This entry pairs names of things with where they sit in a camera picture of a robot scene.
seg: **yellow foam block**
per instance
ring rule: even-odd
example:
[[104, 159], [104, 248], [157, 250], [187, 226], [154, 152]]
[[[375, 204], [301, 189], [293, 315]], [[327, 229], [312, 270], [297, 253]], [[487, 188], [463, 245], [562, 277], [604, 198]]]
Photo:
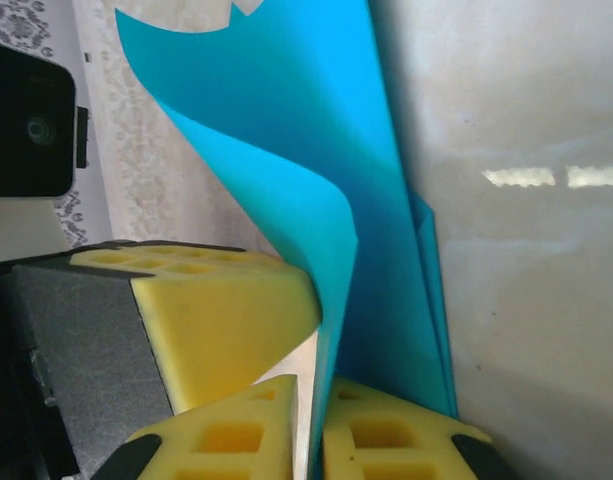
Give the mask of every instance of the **yellow foam block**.
[[290, 480], [295, 393], [282, 375], [140, 430], [162, 444], [139, 480]]
[[480, 430], [336, 378], [324, 425], [325, 480], [477, 480], [453, 445]]
[[151, 245], [71, 263], [154, 275], [131, 284], [175, 413], [252, 384], [321, 318], [308, 275], [261, 253]]

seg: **curled blue paper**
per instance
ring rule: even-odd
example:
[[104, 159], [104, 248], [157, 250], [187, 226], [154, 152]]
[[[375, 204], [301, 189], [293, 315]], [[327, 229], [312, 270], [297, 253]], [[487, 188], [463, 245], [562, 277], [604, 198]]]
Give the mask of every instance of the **curled blue paper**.
[[334, 369], [454, 413], [445, 326], [427, 291], [437, 265], [420, 261], [367, 4], [266, 0], [235, 17], [201, 34], [121, 13], [117, 23], [141, 83], [280, 254], [313, 277], [324, 318], [311, 457]]

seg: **blue paper sheet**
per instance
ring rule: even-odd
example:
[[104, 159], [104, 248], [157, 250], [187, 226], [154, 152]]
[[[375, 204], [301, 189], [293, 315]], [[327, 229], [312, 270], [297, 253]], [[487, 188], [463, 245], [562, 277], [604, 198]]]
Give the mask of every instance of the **blue paper sheet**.
[[315, 282], [311, 454], [335, 369], [454, 415], [432, 212], [411, 210], [367, 4], [265, 0], [233, 17], [202, 34], [117, 23], [145, 88]]

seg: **camera lens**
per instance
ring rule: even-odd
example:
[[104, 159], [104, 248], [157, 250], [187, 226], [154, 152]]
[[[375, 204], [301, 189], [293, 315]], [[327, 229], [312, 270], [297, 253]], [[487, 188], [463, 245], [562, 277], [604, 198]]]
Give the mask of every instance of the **camera lens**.
[[47, 147], [55, 141], [55, 127], [45, 117], [31, 117], [26, 124], [26, 133], [35, 145]]

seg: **black camera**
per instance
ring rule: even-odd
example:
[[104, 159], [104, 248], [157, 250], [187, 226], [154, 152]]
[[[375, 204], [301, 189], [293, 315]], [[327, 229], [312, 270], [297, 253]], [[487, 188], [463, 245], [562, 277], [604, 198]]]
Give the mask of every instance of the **black camera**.
[[65, 68], [0, 45], [0, 197], [67, 193], [87, 121]]

